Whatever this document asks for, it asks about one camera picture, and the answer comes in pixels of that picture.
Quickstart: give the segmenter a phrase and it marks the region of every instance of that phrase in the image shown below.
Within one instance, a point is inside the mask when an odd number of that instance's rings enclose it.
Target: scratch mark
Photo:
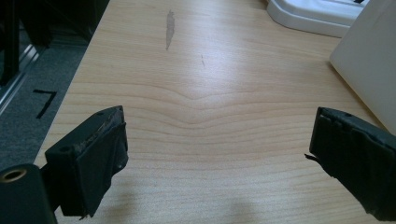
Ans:
[[[204,66],[204,68],[206,68],[206,66],[205,66],[205,62],[204,62],[204,56],[201,54],[201,62],[202,62],[202,65]]]
[[[169,10],[168,16],[166,17],[166,50],[171,45],[173,34],[175,33],[175,18],[174,12]]]

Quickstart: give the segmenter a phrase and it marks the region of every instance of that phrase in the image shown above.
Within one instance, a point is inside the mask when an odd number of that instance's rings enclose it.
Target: wood grain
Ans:
[[[129,163],[81,223],[375,222],[304,158],[318,106],[379,125],[329,64],[339,39],[285,28],[265,6],[109,3],[36,159],[90,114],[124,106]]]

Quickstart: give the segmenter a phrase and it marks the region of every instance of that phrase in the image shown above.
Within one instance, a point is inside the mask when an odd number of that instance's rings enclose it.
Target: metal frame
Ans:
[[[0,85],[7,84],[20,70],[20,23],[17,0],[6,0],[5,7],[6,47],[4,49],[4,71],[0,76]]]

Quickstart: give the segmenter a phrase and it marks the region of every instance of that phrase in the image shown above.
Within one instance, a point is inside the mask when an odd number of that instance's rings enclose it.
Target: floor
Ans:
[[[0,170],[34,162],[88,46],[67,29],[51,31],[54,39],[45,49],[31,46],[21,29],[19,85],[14,85],[12,93],[8,91],[8,101],[0,109]],[[35,57],[23,63],[33,51]],[[4,52],[0,53],[1,71],[3,57]],[[0,98],[6,91],[6,87],[0,89]]]

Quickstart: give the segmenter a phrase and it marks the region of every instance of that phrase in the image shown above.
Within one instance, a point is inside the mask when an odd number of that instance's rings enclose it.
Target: white object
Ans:
[[[371,1],[330,61],[385,127],[396,134],[396,1]]]
[[[289,28],[342,37],[368,0],[270,0],[271,18]]]

